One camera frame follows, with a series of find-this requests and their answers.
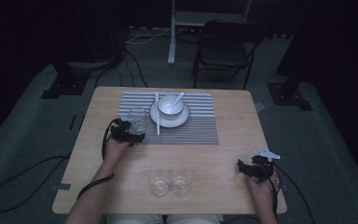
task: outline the chair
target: chair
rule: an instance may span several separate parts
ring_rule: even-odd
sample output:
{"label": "chair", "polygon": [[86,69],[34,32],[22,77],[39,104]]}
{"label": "chair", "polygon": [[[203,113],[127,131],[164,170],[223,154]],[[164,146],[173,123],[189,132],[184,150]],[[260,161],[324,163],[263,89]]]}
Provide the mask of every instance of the chair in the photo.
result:
{"label": "chair", "polygon": [[[255,49],[266,36],[266,27],[259,22],[208,21],[200,32],[200,41],[191,76],[197,88],[199,69],[234,70],[234,78],[241,69],[248,68],[243,90],[249,79]],[[245,44],[250,44],[247,52]]]}

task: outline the floor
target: floor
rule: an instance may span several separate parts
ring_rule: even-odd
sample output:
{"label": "floor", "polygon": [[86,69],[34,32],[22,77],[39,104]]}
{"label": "floor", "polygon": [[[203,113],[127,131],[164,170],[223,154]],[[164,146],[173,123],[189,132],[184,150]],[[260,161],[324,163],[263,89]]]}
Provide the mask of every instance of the floor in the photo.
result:
{"label": "floor", "polygon": [[[155,35],[161,30],[131,31],[130,36]],[[0,128],[0,181],[51,156],[63,156],[76,142],[81,119],[90,103],[95,86],[136,86],[192,88],[190,75],[197,38],[178,34],[175,65],[168,65],[169,38],[166,35],[143,44],[127,44],[125,60],[102,74],[91,73],[82,95],[63,95],[59,99],[40,99],[56,77],[48,66],[34,77],[11,114]],[[149,37],[131,42],[144,42]],[[267,38],[259,47],[248,82],[255,101],[268,147],[280,154],[276,161],[288,175],[281,173],[282,191],[288,210],[278,215],[280,223],[358,223],[358,169],[350,152],[329,117],[315,88],[301,83],[299,90],[310,102],[312,111],[296,106],[273,104],[267,82],[284,82],[275,71],[290,44],[290,38]],[[96,64],[71,63],[91,68]],[[240,90],[244,72],[231,79],[221,72],[200,73],[199,89]],[[59,161],[48,161],[0,188],[0,209],[24,200]],[[59,223],[65,215],[51,211],[57,186],[66,162],[54,171],[30,201],[19,208],[0,213],[0,223]],[[226,223],[257,223],[254,217],[224,215]]]}

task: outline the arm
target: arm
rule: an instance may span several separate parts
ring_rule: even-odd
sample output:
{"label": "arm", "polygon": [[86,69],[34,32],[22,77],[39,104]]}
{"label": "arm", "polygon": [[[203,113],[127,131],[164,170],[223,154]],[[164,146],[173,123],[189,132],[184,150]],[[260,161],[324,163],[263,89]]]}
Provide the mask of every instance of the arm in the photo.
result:
{"label": "arm", "polygon": [[[272,183],[275,185],[275,189],[277,189],[277,173],[274,172],[270,178]],[[260,217],[260,223],[278,224],[272,210],[274,192],[269,181],[266,179],[263,182],[256,184],[250,176],[246,175],[246,182],[249,186],[249,190],[251,191],[255,211]]]}
{"label": "arm", "polygon": [[[104,161],[92,181],[110,176],[130,143],[119,143],[113,138],[106,141]],[[112,180],[85,191],[72,207],[65,223],[100,223],[106,195]]]}

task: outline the striped placemat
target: striped placemat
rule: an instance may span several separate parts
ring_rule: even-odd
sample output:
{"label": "striped placemat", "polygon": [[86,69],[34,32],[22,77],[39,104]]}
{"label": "striped placemat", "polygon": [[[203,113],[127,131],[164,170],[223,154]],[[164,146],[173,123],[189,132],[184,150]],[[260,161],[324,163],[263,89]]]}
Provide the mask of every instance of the striped placemat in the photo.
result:
{"label": "striped placemat", "polygon": [[[159,92],[159,97],[178,95],[180,92]],[[155,102],[153,91],[124,91],[119,116],[128,115],[131,108],[140,106],[147,112],[147,127],[144,144],[162,145],[219,145],[214,119],[213,99],[210,93],[186,93],[182,98],[190,108],[188,120],[176,128],[160,128],[157,135],[156,123],[150,118],[150,106]]]}

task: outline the pants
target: pants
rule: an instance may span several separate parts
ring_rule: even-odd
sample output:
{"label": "pants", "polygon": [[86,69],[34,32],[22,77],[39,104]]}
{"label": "pants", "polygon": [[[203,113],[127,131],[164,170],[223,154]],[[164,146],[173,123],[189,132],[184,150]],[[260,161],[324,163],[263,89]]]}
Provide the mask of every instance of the pants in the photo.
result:
{"label": "pants", "polygon": [[[107,224],[162,224],[161,215],[108,215]],[[215,215],[168,215],[167,224],[220,224]]]}

